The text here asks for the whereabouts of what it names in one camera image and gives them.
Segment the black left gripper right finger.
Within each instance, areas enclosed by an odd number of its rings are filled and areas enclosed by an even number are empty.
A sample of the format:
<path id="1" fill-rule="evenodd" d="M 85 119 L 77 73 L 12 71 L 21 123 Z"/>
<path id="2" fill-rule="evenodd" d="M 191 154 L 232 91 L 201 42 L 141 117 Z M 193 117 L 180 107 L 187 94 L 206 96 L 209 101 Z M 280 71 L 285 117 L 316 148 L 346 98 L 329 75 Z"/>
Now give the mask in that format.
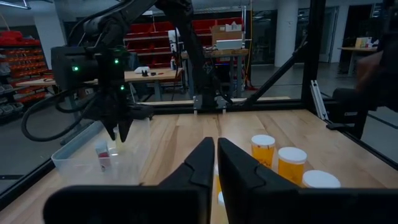
<path id="1" fill-rule="evenodd" d="M 397 223 L 397 189 L 302 188 L 226 138 L 218 170 L 230 223 Z"/>

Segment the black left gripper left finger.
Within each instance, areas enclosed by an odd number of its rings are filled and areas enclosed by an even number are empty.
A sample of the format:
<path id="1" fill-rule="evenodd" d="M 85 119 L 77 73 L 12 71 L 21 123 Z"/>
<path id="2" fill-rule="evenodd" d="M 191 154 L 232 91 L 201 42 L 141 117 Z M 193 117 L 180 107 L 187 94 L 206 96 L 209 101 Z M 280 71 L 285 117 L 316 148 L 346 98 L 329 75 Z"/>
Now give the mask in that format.
<path id="1" fill-rule="evenodd" d="M 215 144 L 204 138 L 158 185 L 74 185 L 52 194 L 45 223 L 209 223 Z"/>

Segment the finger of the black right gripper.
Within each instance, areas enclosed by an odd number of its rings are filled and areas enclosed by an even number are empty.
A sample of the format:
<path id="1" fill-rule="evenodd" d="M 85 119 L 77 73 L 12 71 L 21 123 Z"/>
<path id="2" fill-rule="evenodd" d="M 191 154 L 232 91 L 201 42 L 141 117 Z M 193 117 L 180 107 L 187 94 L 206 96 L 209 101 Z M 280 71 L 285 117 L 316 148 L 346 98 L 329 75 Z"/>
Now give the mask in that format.
<path id="1" fill-rule="evenodd" d="M 134 121 L 133 118 L 127 118 L 118 121 L 118 129 L 119 129 L 119 136 L 121 142 L 125 142 L 127 139 L 127 135 L 129 133 L 130 127 L 132 122 Z"/>
<path id="2" fill-rule="evenodd" d="M 114 133 L 114 128 L 116 127 L 116 122 L 108 119 L 103 119 L 102 124 L 107 130 L 110 138 L 114 141 L 116 139 L 116 134 Z"/>

